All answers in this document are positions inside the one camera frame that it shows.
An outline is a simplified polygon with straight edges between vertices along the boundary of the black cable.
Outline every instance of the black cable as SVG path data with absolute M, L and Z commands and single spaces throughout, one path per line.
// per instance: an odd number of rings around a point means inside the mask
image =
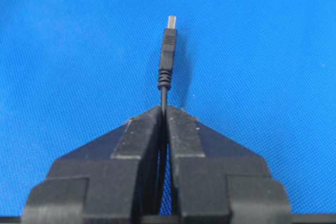
M 163 33 L 163 41 L 161 48 L 160 66 L 159 66 L 159 82 L 157 87 L 161 90 L 161 108 L 162 108 L 162 127 L 161 127 L 161 142 L 160 142 L 160 165 L 159 178 L 156 195 L 156 212 L 160 212 L 167 156 L 167 139 L 166 139 L 166 108 L 167 108 L 167 93 L 171 88 L 171 79 L 174 65 L 174 53 L 176 44 L 177 30 L 175 29 L 176 17 L 169 16 L 168 26 Z
M 167 108 L 167 88 L 162 87 L 161 89 L 161 108 L 162 108 L 162 117 L 165 119 L 166 108 Z

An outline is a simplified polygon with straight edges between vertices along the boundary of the blue fabric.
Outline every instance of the blue fabric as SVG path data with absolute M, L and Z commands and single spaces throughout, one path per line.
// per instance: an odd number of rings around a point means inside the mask
M 0 0 L 0 215 L 55 158 L 159 103 L 168 15 L 169 103 L 264 156 L 294 213 L 336 213 L 335 3 Z

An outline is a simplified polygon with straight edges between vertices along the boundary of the metal usb tip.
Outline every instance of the metal usb tip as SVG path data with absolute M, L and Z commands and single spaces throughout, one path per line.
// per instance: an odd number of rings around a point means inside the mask
M 167 28 L 175 29 L 175 26 L 176 26 L 176 16 L 169 16 Z

